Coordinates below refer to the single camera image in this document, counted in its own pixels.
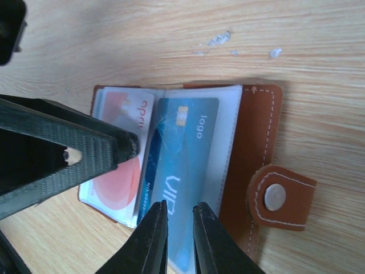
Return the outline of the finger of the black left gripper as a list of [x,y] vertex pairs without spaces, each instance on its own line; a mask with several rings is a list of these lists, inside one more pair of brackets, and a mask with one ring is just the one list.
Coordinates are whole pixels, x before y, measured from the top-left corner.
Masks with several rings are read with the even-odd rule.
[[[69,130],[70,145],[82,152],[82,159],[77,164],[82,183],[115,170],[120,163],[135,158],[139,153],[136,134],[52,100],[2,95],[1,126],[45,139],[55,128]],[[1,218],[72,188],[64,179],[69,179],[73,173],[59,171],[1,195]]]

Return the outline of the blue card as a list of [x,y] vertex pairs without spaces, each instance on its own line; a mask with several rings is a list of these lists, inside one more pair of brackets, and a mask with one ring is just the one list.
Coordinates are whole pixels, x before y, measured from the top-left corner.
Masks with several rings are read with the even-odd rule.
[[192,273],[192,209],[204,188],[216,125],[217,98],[162,98],[142,185],[138,221],[154,202],[168,212],[168,258],[182,273]]

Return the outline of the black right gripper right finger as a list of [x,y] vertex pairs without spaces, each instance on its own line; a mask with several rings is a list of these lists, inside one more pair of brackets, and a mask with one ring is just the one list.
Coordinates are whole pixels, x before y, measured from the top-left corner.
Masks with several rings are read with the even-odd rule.
[[206,202],[193,208],[196,273],[263,273],[233,241]]

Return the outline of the red white card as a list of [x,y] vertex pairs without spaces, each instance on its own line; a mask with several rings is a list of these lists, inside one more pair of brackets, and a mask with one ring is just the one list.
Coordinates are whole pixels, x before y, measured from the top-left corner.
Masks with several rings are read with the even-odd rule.
[[103,87],[96,93],[92,116],[136,134],[140,152],[116,170],[81,184],[79,200],[120,223],[133,218],[154,103],[146,89]]

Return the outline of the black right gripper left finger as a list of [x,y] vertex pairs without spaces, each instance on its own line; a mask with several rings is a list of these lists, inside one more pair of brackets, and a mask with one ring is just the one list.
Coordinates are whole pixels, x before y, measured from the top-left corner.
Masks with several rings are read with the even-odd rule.
[[97,271],[104,274],[167,273],[167,202],[155,202],[125,244]]

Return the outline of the brown leather card holder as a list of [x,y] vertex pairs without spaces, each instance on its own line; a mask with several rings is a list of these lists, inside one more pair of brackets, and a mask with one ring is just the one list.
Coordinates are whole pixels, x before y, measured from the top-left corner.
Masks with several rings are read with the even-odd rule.
[[[94,89],[96,93],[103,87]],[[175,90],[142,87],[155,97],[133,218],[135,228],[142,185],[153,136],[153,122],[162,98],[217,98],[219,107],[202,197],[220,218],[236,244],[256,257],[261,226],[303,231],[316,181],[272,164],[283,92],[276,85],[184,86]]]

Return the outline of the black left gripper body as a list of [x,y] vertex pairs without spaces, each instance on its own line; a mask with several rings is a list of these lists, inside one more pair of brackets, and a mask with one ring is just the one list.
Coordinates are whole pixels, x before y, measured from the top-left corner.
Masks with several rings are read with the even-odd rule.
[[64,179],[70,187],[80,185],[77,164],[82,152],[70,143],[70,132],[65,128],[51,130],[45,139],[1,126],[1,195],[63,170],[74,172]]

